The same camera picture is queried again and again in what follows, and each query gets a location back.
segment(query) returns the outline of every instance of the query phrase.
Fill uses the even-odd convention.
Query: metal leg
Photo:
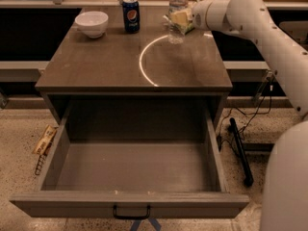
[[[258,152],[271,152],[274,146],[274,143],[263,142],[263,143],[243,143],[244,151],[258,151]]]
[[[240,155],[240,158],[241,158],[241,161],[242,161],[242,165],[243,165],[243,168],[244,168],[244,174],[246,176],[246,178],[244,179],[244,184],[247,185],[248,187],[250,187],[253,184],[253,176],[252,176],[246,155],[244,154],[244,148],[243,148],[242,140],[240,138],[238,127],[237,127],[237,124],[236,124],[234,118],[230,118],[230,124],[231,124],[231,128],[232,128],[232,132],[234,134],[235,142],[236,142],[237,147],[238,147],[238,151],[239,151],[239,155]]]
[[[7,95],[0,90],[0,110],[3,110],[8,103]]]
[[[273,78],[274,78],[274,76],[273,76],[272,72],[270,70],[267,70],[266,74],[262,78],[262,82],[261,82],[260,86],[258,87],[256,94],[252,98],[252,102],[253,102],[255,107],[258,106],[259,98],[262,95],[264,88],[267,86],[267,83],[268,82],[271,83],[273,81]]]
[[[162,225],[155,218],[149,218],[148,221],[151,223],[151,225],[154,227],[156,231],[161,231]],[[130,231],[137,231],[140,225],[141,225],[140,219],[134,220]]]

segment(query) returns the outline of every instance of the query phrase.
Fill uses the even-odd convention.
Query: white bowl
[[[103,12],[85,12],[75,18],[79,30],[90,38],[101,37],[108,26],[108,15]]]

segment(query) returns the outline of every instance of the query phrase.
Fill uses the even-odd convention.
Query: gray table
[[[60,126],[38,190],[11,202],[32,217],[234,218],[249,199],[229,192],[218,152],[231,83],[211,34],[172,45],[167,8],[141,8],[133,35],[120,7],[101,10],[107,34],[72,27],[38,81]]]
[[[200,95],[211,97],[217,126],[232,85],[210,32],[193,30],[184,44],[172,45],[165,7],[142,7],[136,34],[124,31],[121,7],[98,10],[110,18],[106,35],[88,38],[73,26],[38,80],[37,89],[59,122],[72,95]]]

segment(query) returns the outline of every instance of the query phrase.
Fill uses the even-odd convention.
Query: plastic bottle
[[[189,0],[169,0],[169,19],[171,14],[177,11],[184,10],[188,7]],[[184,41],[185,33],[176,26],[172,21],[169,22],[168,40],[171,43],[182,43]]]

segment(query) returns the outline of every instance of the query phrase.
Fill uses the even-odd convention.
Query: water bottle
[[[185,10],[189,5],[189,0],[169,0],[169,35],[168,40],[171,43],[182,43],[184,41],[185,31],[181,30],[178,23],[172,22],[172,14]],[[181,16],[177,16],[177,22],[181,21]]]

